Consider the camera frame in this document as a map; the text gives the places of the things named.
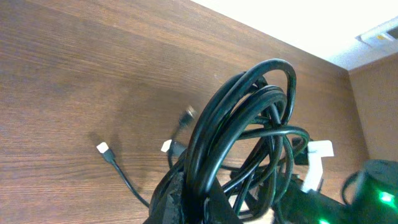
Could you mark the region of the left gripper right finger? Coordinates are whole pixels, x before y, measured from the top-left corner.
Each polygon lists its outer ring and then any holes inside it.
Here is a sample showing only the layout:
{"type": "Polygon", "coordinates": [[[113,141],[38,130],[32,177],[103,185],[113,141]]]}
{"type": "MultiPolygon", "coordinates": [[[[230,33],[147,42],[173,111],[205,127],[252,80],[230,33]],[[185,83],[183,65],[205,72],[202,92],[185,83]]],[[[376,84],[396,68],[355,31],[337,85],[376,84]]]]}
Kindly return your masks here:
{"type": "Polygon", "coordinates": [[[203,207],[203,222],[208,224],[242,224],[235,214],[218,179],[215,179],[203,207]]]}

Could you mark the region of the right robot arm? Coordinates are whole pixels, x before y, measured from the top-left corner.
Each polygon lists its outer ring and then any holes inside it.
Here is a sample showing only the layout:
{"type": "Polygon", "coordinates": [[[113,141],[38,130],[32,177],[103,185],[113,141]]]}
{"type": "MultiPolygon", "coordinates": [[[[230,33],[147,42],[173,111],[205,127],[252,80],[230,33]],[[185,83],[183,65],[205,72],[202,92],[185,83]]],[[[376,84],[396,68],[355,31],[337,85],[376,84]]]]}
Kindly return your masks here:
{"type": "Polygon", "coordinates": [[[318,191],[305,193],[291,181],[274,207],[274,223],[397,224],[397,162],[368,160],[345,180],[341,197],[343,203],[318,191]]]}

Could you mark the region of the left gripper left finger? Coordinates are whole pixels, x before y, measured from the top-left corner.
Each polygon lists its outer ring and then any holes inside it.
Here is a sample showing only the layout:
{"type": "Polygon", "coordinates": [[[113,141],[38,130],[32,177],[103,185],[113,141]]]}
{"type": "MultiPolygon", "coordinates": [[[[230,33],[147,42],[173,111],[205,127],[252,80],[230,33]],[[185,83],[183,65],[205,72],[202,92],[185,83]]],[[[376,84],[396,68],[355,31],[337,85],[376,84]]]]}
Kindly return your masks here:
{"type": "Polygon", "coordinates": [[[185,223],[183,181],[183,172],[167,173],[155,189],[144,224],[185,223]]]}

